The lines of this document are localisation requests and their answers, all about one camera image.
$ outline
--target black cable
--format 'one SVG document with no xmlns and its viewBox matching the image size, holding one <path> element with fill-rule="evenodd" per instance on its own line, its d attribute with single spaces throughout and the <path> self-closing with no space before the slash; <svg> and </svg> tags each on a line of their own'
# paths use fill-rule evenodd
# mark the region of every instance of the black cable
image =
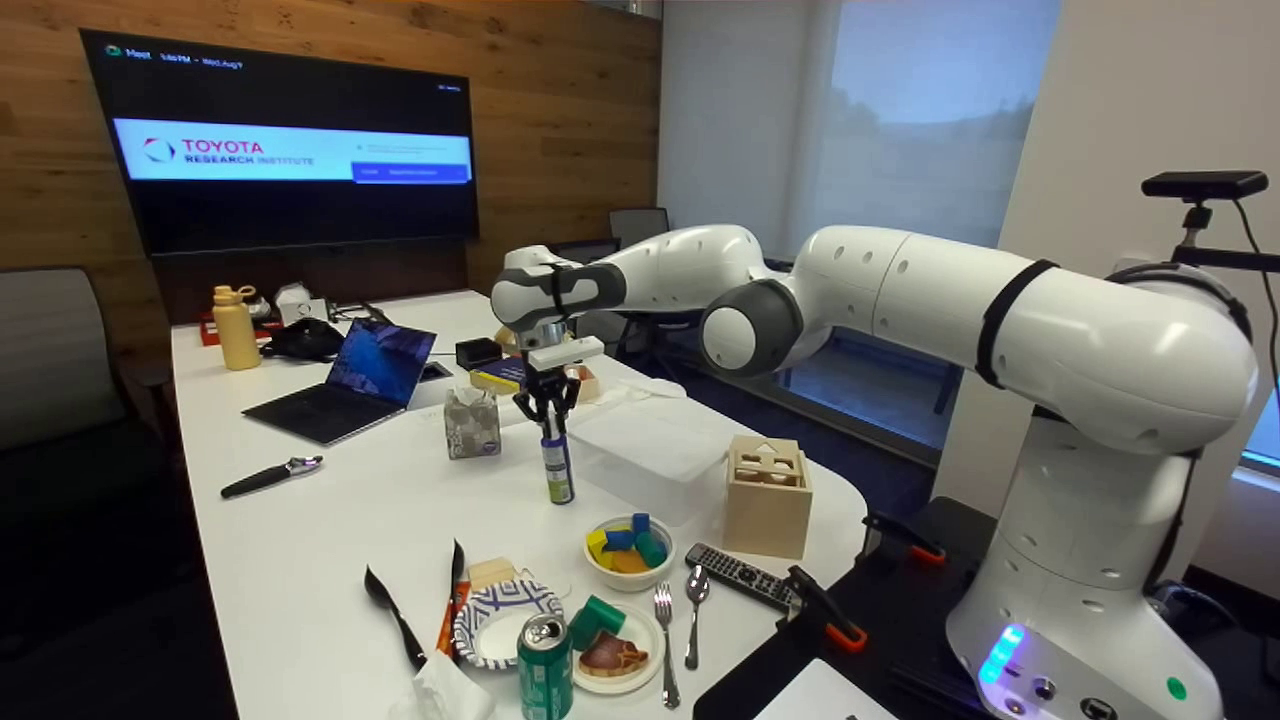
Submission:
<svg viewBox="0 0 1280 720">
<path fill-rule="evenodd" d="M 1239 203 L 1239 200 L 1234 200 L 1234 203 L 1235 203 L 1235 212 L 1239 212 L 1250 248 L 1253 248 L 1255 258 L 1264 258 L 1264 248 L 1259 248 L 1255 236 L 1253 236 L 1253 223 L 1250 223 L 1245 203 Z M 1276 393 L 1276 385 L 1280 385 L 1280 360 L 1276 360 L 1276 323 L 1280 323 L 1280 313 L 1276 313 L 1271 278 L 1269 278 L 1269 272 L 1259 272 L 1259 278 L 1264 278 L 1264 295 L 1269 295 L 1269 313 L 1271 313 L 1271 333 L 1269 333 L 1271 405 L 1276 405 L 1276 413 L 1280 413 L 1280 393 Z"/>
</svg>

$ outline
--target table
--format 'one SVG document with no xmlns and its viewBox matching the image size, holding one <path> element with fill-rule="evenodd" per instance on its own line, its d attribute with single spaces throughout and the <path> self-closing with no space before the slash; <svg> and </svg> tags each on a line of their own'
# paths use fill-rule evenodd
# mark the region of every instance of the table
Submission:
<svg viewBox="0 0 1280 720">
<path fill-rule="evenodd" d="M 395 323 L 436 333 L 432 357 L 447 370 L 457 342 L 496 333 L 482 293 L 389 299 L 379 307 Z M 172 329 L 172 393 L 191 511 L 244 720 L 421 716 L 395 629 L 368 605 L 359 578 L 375 568 L 416 635 L 432 645 L 454 540 L 465 546 L 468 561 L 508 555 L 529 568 L 564 597 L 569 612 L 592 592 L 626 612 L 647 612 L 647 597 L 612 597 L 592 586 L 579 533 L 610 511 L 651 510 L 678 530 L 682 555 L 692 540 L 718 540 L 718 455 L 728 448 L 726 438 L 747 428 L 610 357 L 589 360 L 589 370 L 606 397 L 573 413 L 579 500 L 554 510 L 537 428 L 512 405 L 500 408 L 506 453 L 487 462 L 447 462 L 447 380 L 421 385 L 408 413 L 318 448 L 241 413 L 321 385 L 323 365 L 270 360 L 252 373 L 225 373 L 219 351 L 201 349 L 197 329 Z M 294 453 L 323 453 L 323 471 L 231 504 L 219 500 L 228 481 Z M 805 568 L 832 586 L 863 546 L 863 498 L 830 468 L 807 468 L 817 500 Z M 692 716 L 697 696 L 778 629 L 768 608 L 718 587 L 703 605 L 703 670 L 685 674 L 688 618 L 682 597 L 672 645 L 685 705 L 678 711 L 664 711 L 655 675 L 634 696 L 578 693 L 573 716 Z M 512 675 L 473 675 L 500 702 L 496 716 L 521 716 Z"/>
</svg>

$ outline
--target cardboard box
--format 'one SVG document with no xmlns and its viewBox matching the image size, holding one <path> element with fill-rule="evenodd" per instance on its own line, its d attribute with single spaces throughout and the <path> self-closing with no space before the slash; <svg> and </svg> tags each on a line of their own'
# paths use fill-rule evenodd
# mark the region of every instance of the cardboard box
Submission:
<svg viewBox="0 0 1280 720">
<path fill-rule="evenodd" d="M 798 439 L 739 438 L 728 448 L 726 549 L 805 555 L 814 494 Z"/>
</svg>

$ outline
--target television screen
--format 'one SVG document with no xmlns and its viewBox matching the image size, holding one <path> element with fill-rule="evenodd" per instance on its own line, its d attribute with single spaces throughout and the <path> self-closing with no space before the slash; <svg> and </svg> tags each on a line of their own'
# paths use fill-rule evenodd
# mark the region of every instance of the television screen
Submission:
<svg viewBox="0 0 1280 720">
<path fill-rule="evenodd" d="M 465 75 L 81 35 L 150 258 L 482 232 Z"/>
</svg>

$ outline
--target can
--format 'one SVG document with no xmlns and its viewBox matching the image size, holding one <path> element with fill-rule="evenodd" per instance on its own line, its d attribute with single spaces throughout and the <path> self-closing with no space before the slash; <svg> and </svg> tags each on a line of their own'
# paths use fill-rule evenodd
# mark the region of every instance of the can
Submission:
<svg viewBox="0 0 1280 720">
<path fill-rule="evenodd" d="M 537 618 L 521 629 L 521 716 L 564 720 L 573 709 L 573 655 L 564 620 Z"/>
<path fill-rule="evenodd" d="M 554 504 L 573 504 L 578 489 L 573 489 L 573 464 L 569 464 L 569 445 L 561 439 L 545 439 L 545 471 L 550 471 L 550 500 Z"/>
</svg>

